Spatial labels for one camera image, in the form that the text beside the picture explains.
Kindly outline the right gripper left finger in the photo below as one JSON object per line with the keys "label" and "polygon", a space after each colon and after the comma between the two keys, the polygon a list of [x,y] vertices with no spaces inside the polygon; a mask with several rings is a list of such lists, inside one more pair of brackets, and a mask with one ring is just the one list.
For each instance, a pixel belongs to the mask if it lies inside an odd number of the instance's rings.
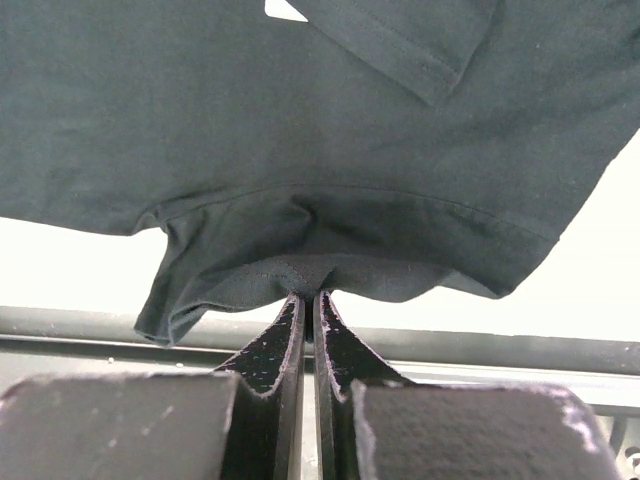
{"label": "right gripper left finger", "polygon": [[297,479],[305,305],[209,373],[37,376],[1,397],[5,479]]}

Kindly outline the black t shirt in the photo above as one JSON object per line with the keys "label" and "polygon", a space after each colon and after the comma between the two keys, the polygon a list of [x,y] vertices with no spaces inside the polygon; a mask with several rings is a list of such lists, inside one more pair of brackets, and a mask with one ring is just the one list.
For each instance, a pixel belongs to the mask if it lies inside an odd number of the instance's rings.
{"label": "black t shirt", "polygon": [[5,1],[1,214],[161,229],[135,328],[342,290],[492,299],[639,128],[635,1]]}

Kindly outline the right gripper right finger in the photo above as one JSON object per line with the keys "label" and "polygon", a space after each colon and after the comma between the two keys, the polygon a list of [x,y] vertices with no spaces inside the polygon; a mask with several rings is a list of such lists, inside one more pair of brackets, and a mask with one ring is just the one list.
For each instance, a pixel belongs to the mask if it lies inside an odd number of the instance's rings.
{"label": "right gripper right finger", "polygon": [[549,384],[430,385],[313,303],[320,473],[325,479],[608,480],[619,472],[591,409]]}

